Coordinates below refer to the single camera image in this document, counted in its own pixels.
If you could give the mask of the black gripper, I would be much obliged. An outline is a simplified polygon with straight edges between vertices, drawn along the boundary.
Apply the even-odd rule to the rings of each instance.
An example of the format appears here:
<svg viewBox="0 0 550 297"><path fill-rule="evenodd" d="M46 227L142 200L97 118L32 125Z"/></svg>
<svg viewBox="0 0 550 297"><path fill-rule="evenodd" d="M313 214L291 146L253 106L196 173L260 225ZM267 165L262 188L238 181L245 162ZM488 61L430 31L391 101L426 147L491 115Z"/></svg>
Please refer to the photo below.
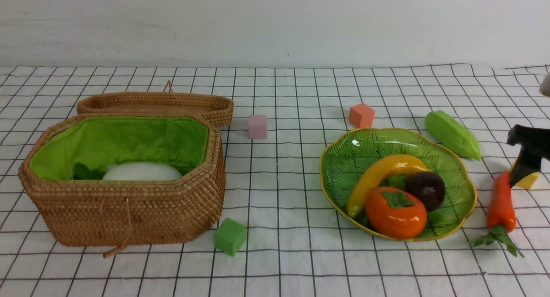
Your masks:
<svg viewBox="0 0 550 297"><path fill-rule="evenodd" d="M522 147L509 172L510 187L527 176L540 172L542 158L550 160L550 129L516 124L507 133L507 144L520 144Z"/></svg>

